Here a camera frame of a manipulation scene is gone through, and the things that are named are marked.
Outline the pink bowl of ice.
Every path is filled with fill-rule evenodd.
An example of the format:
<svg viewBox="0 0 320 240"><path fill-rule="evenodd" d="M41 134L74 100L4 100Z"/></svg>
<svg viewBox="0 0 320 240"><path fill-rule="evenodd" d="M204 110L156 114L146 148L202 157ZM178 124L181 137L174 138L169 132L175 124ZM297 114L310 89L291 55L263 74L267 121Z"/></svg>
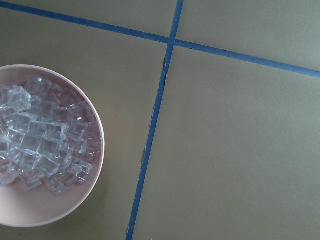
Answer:
<svg viewBox="0 0 320 240"><path fill-rule="evenodd" d="M2 84L23 85L30 77L41 76L77 92L92 108L98 122L101 152L93 161L92 176L84 185L73 185L60 196L55 196L42 185L25 190L21 181L0 189L0 223L16 228L32 228L56 222L77 209L90 195L99 179L105 157L105 134L101 118L86 94L65 76L40 66L27 64L6 65L0 68Z"/></svg>

